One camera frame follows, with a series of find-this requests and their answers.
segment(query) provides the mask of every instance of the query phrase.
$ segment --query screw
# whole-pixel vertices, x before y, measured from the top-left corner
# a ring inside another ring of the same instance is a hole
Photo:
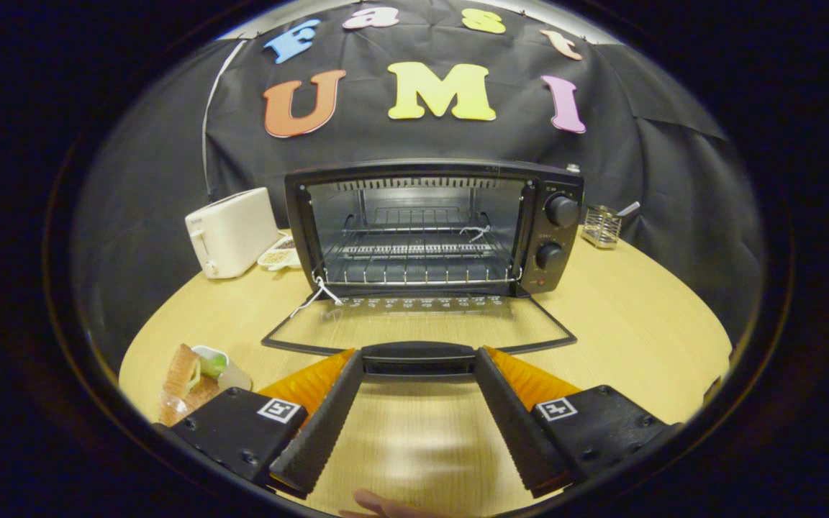
[[[241,457],[243,457],[243,461],[250,465],[258,465],[258,457],[254,453],[249,452],[249,450],[241,450]]]

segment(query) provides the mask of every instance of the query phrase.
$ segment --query foam letter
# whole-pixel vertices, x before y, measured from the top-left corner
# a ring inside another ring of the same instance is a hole
[[[556,47],[556,50],[563,53],[563,55],[569,56],[575,61],[584,59],[579,53],[576,53],[575,50],[571,48],[574,44],[571,40],[567,40],[565,36],[555,32],[555,30],[540,30],[540,32],[546,36],[549,36],[549,42],[552,43],[553,47]]]
[[[578,115],[578,106],[575,105],[575,90],[578,86],[572,82],[552,76],[543,76],[543,81],[552,91],[552,101],[556,105],[556,115],[552,118],[552,125],[570,132],[585,132],[584,122]]]
[[[484,91],[484,76],[488,75],[488,69],[483,66],[460,63],[442,81],[424,63],[392,63],[389,72],[395,73],[398,82],[395,106],[389,109],[392,119],[420,119],[424,115],[424,108],[417,103],[420,94],[438,117],[447,112],[456,96],[456,106],[452,109],[456,118],[494,121],[496,114],[488,106]]]
[[[303,22],[302,25],[297,25],[288,32],[270,40],[270,42],[264,43],[264,48],[271,47],[277,53],[277,59],[273,62],[280,65],[280,63],[312,46],[312,38],[315,37],[315,30],[312,28],[319,25],[319,23],[321,22],[318,19]]]
[[[394,7],[373,7],[354,13],[341,27],[345,29],[363,29],[363,27],[389,27],[399,23],[395,17],[399,10]]]
[[[332,70],[316,73],[310,81],[319,85],[315,97],[315,109],[305,117],[293,118],[293,92],[302,85],[302,81],[287,81],[271,86],[264,92],[267,109],[264,112],[264,129],[274,137],[286,138],[313,132],[328,122],[335,114],[335,102],[338,97],[338,79],[346,72]]]
[[[506,27],[497,14],[480,9],[463,9],[463,23],[472,30],[503,34]]]

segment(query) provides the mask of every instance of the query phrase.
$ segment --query metal utensil holder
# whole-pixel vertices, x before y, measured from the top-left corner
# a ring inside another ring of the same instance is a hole
[[[621,226],[622,217],[617,211],[601,204],[588,206],[581,236],[597,248],[612,249],[619,242]]]

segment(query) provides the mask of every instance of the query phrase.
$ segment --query pink letter i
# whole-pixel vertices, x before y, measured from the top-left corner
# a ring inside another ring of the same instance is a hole
[[[578,86],[562,78],[543,76],[543,81],[552,91],[552,101],[556,105],[556,115],[552,118],[552,125],[570,132],[585,132],[584,122],[578,115],[578,106],[575,105],[575,90]]]

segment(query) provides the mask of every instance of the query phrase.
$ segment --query wooden table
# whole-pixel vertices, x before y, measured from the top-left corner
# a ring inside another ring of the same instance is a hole
[[[228,280],[198,274],[136,335],[119,386],[155,421],[159,391],[182,343],[226,351],[255,389],[322,360],[261,345],[309,292],[299,270],[253,266]],[[625,242],[597,250],[578,236],[558,288],[535,298],[579,340],[520,358],[582,389],[607,383],[664,422],[693,416],[728,369],[731,344],[716,316]],[[356,488],[463,515],[537,501],[521,485],[473,381],[364,381],[325,472],[302,503],[332,514],[359,511],[351,496]]]

